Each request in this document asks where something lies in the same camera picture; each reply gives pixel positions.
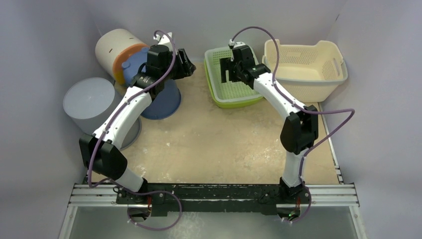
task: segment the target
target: green plastic tray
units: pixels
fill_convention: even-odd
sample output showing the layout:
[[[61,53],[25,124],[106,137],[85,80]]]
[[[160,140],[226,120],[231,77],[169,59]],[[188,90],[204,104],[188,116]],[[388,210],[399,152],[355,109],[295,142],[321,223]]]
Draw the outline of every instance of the green plastic tray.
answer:
[[[227,57],[227,55],[229,55],[230,52],[231,50],[229,49],[228,52],[224,51],[224,52],[218,52],[217,54],[214,54],[214,57],[212,59],[213,62],[209,62],[210,64],[213,64],[213,66],[215,66],[213,69],[214,71],[217,71],[217,69],[219,70],[219,59],[223,57]],[[212,99],[214,100],[215,104],[218,107],[224,108],[224,109],[245,107],[245,106],[253,105],[262,99],[262,96],[260,94],[250,89],[246,84],[242,82],[221,83],[221,79],[219,78],[219,73],[216,74],[216,72],[214,72],[214,75],[218,75],[218,78],[216,77],[213,83],[219,90],[220,98],[223,98],[223,100],[225,100],[225,102],[219,101],[220,98],[215,96],[213,87],[211,85],[210,73],[207,67],[207,58],[204,60],[204,69],[205,69],[205,74],[207,76],[208,87],[210,89]],[[253,98],[246,99],[246,100],[236,100],[236,99],[241,99],[242,97],[243,98],[253,97]]]

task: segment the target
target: gray wall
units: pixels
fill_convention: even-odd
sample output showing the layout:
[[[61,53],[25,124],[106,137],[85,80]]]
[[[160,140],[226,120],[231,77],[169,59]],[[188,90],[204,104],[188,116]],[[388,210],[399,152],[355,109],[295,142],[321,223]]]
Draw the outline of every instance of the gray wall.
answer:
[[[324,104],[356,116],[333,137],[369,238],[421,238],[422,1],[349,0],[328,40],[349,80]],[[330,129],[345,116],[328,116]]]
[[[57,238],[84,172],[63,97],[105,75],[100,35],[80,0],[3,0],[0,22],[0,238]]]
[[[346,0],[85,0],[102,34],[126,28],[147,44],[156,29],[174,32],[178,48],[192,60],[226,46],[244,27],[258,25],[286,44],[324,40]],[[261,57],[264,32],[249,30],[236,40]]]

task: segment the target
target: beige tabletop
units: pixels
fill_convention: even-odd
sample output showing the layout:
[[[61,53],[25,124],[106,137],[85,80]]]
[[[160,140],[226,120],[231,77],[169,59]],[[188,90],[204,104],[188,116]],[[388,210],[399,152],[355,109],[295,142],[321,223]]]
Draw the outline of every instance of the beige tabletop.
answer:
[[[129,168],[149,182],[279,183],[286,160],[281,117],[265,99],[243,108],[217,107],[203,64],[195,65],[193,76],[176,81],[182,103],[172,116],[141,118],[139,138],[122,151]],[[304,177],[308,184],[338,184],[328,142],[309,154]],[[93,174],[93,181],[102,178]]]

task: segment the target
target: purple cable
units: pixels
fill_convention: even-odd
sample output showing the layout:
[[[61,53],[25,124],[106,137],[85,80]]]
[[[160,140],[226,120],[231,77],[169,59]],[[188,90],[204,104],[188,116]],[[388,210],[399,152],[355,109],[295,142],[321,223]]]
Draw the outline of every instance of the purple cable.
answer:
[[[135,95],[133,95],[133,96],[131,96],[131,97],[129,97],[129,99],[127,99],[127,102],[131,102],[133,99],[135,99],[136,97],[138,97],[138,96],[140,96],[142,93],[144,93],[144,92],[147,92],[148,90],[150,90],[151,88],[153,88],[153,87],[155,87],[157,84],[159,84],[161,81],[163,81],[164,80],[164,78],[166,78],[167,77],[167,75],[170,73],[170,71],[172,70],[172,68],[173,68],[173,66],[174,66],[174,63],[176,62],[176,52],[175,52],[175,50],[176,50],[176,46],[175,46],[175,44],[174,44],[174,42],[173,42],[173,39],[167,34],[167,33],[165,33],[165,32],[163,32],[163,31],[161,31],[161,30],[156,30],[155,32],[154,32],[154,36],[158,33],[158,32],[161,32],[162,34],[164,34],[165,36],[167,36],[168,38],[169,38],[169,40],[170,40],[170,43],[171,43],[171,45],[172,45],[172,47],[173,47],[173,57],[172,57],[172,61],[171,61],[171,63],[170,63],[170,66],[169,66],[169,68],[167,69],[167,71],[164,73],[164,75],[160,78],[160,79],[158,79],[156,82],[154,82],[152,85],[150,85],[150,86],[148,86],[148,87],[146,87],[145,89],[143,89],[143,90],[141,90],[140,92],[138,92],[138,93],[136,93]],[[105,126],[105,130],[108,130],[109,128],[110,128],[110,126],[111,126],[111,124],[115,121],[115,119],[117,118],[117,116],[122,112],[122,110],[127,106],[128,104],[123,104],[123,105],[121,105],[120,106],[120,108],[118,108],[117,109],[117,111],[114,113],[114,115],[110,118],[110,121],[107,123],[107,125]],[[115,181],[113,181],[113,180],[111,180],[110,178],[105,178],[105,179],[103,179],[103,180],[101,180],[100,182],[98,182],[98,183],[96,183],[96,184],[92,184],[92,179],[91,179],[91,177],[92,177],[92,170],[93,170],[93,165],[94,165],[94,159],[95,159],[95,155],[97,154],[97,151],[98,151],[98,148],[99,148],[99,146],[100,146],[100,143],[102,142],[102,140],[104,139],[104,137],[105,137],[105,134],[106,132],[102,132],[101,133],[101,135],[100,135],[100,137],[98,138],[98,141],[97,141],[97,143],[95,144],[95,147],[94,147],[94,150],[93,150],[93,153],[92,153],[92,155],[91,155],[91,158],[90,158],[90,164],[89,164],[89,166],[88,166],[88,185],[89,185],[89,187],[90,188],[95,188],[96,186],[98,186],[98,185],[100,185],[101,183],[103,183],[104,181],[106,181],[106,180],[109,180],[110,182],[112,182],[112,183],[114,183],[115,185],[117,185],[118,187],[121,187],[121,188],[124,188],[123,186],[121,186],[121,185],[119,185],[117,182],[115,182]],[[129,192],[129,193],[132,193],[132,194],[134,194],[134,195],[138,195],[138,196],[146,196],[146,195],[151,195],[151,194],[156,194],[156,193],[166,193],[166,194],[170,194],[172,197],[174,197],[175,199],[176,199],[176,201],[177,201],[177,203],[179,204],[179,216],[177,217],[177,219],[176,219],[176,221],[173,223],[173,224],[171,224],[170,226],[168,226],[168,227],[165,227],[165,228],[151,228],[151,227],[147,227],[147,226],[143,226],[143,225],[141,225],[141,224],[138,224],[138,223],[136,223],[135,221],[133,221],[132,220],[132,218],[130,217],[130,215],[129,215],[129,213],[128,213],[128,216],[129,216],[129,219],[131,220],[131,222],[132,223],[134,223],[136,226],[139,226],[139,227],[142,227],[142,228],[145,228],[145,229],[148,229],[148,230],[152,230],[152,231],[164,231],[164,230],[167,230],[167,229],[169,229],[169,228],[171,228],[171,227],[173,227],[179,220],[180,220],[180,218],[182,217],[182,203],[180,202],[180,200],[174,195],[174,194],[172,194],[172,193],[170,193],[170,192],[167,192],[167,191],[153,191],[153,192],[148,192],[148,193],[136,193],[136,192],[133,192],[133,191],[131,191],[131,190],[129,190],[129,189],[127,189],[127,188],[124,188],[127,192]]]
[[[274,72],[273,72],[273,78],[272,78],[272,82],[274,85],[274,88],[276,89],[276,91],[284,98],[286,99],[288,102],[290,102],[292,104],[292,106],[298,108],[299,110],[310,114],[310,115],[331,115],[331,114],[339,114],[339,113],[346,113],[346,112],[350,112],[350,115],[339,125],[337,126],[332,132],[330,132],[327,136],[325,136],[321,141],[319,141],[318,143],[316,143],[314,146],[312,146],[310,149],[308,149],[303,157],[301,158],[301,163],[300,163],[300,167],[299,167],[299,180],[301,182],[301,184],[303,185],[303,187],[306,189],[306,191],[309,194],[309,204],[308,207],[306,208],[305,212],[296,220],[291,221],[291,222],[298,222],[300,221],[304,216],[306,216],[306,214],[308,213],[309,209],[311,208],[311,203],[312,203],[312,197],[311,197],[311,192],[309,191],[309,188],[307,186],[305,186],[304,181],[302,180],[302,174],[303,174],[303,165],[305,162],[305,157],[312,151],[314,150],[316,147],[318,147],[320,144],[322,144],[324,141],[326,141],[328,138],[330,138],[333,134],[335,134],[341,127],[343,127],[355,114],[355,110],[354,109],[344,109],[344,110],[335,110],[335,111],[324,111],[324,112],[315,112],[315,111],[308,111],[305,110],[304,108],[298,106],[292,99],[290,99],[289,97],[287,97],[285,94],[283,94],[283,92],[278,88],[277,84],[276,84],[276,72],[278,69],[278,64],[280,61],[280,52],[278,49],[278,44],[276,42],[276,39],[274,38],[274,36],[267,30],[263,29],[262,27],[259,26],[249,26],[249,27],[245,27],[244,29],[240,30],[238,33],[236,33],[234,35],[234,37],[231,39],[232,41],[234,41],[234,39],[243,31],[248,30],[248,29],[259,29],[264,31],[266,34],[268,34],[268,36],[270,36],[271,40],[273,40],[274,45],[276,46],[276,53],[277,53],[277,62],[276,62],[276,66],[274,68]]]

